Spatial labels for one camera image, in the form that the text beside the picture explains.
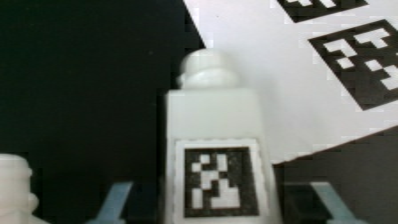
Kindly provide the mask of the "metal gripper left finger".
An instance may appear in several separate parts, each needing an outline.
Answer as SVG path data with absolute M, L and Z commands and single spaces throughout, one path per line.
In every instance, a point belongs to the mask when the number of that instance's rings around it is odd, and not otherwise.
M 131 182 L 119 182 L 112 184 L 96 218 L 83 224 L 126 224 L 121 214 L 131 187 Z

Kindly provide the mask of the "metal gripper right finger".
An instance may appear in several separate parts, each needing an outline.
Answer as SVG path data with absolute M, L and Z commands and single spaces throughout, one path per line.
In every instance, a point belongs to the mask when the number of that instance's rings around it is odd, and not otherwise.
M 327 224 L 369 224 L 355 217 L 330 183 L 313 182 L 311 187 L 332 216 Z

